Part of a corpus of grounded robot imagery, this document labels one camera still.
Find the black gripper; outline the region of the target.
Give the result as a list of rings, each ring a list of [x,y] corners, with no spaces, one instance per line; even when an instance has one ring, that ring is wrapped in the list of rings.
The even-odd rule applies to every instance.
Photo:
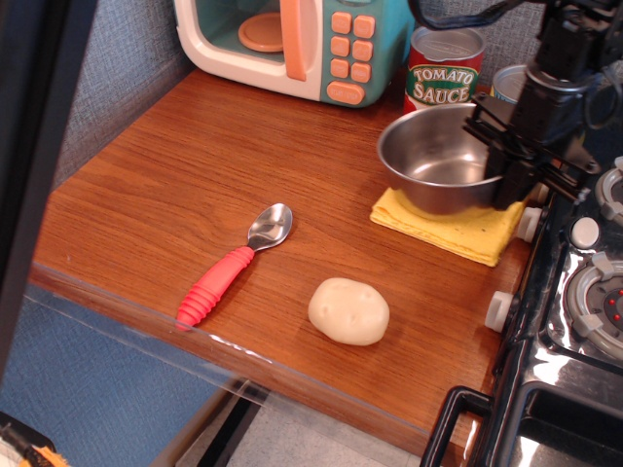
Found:
[[[476,95],[464,127],[488,147],[485,177],[500,178],[494,209],[524,200],[537,184],[581,202],[590,192],[588,178],[600,168],[581,141],[594,80],[558,80],[537,67],[527,68],[526,76],[516,104]]]

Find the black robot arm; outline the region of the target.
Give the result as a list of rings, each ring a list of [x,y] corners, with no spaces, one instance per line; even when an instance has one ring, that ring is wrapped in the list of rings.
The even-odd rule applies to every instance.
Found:
[[[615,83],[613,65],[622,57],[619,1],[551,1],[538,35],[538,51],[525,71],[517,103],[480,93],[465,130],[488,149],[485,176],[493,178],[490,205],[504,210],[542,183],[582,201],[587,179],[600,166],[585,149],[587,129],[598,129],[622,106],[622,90],[599,122],[592,100],[602,79]]]

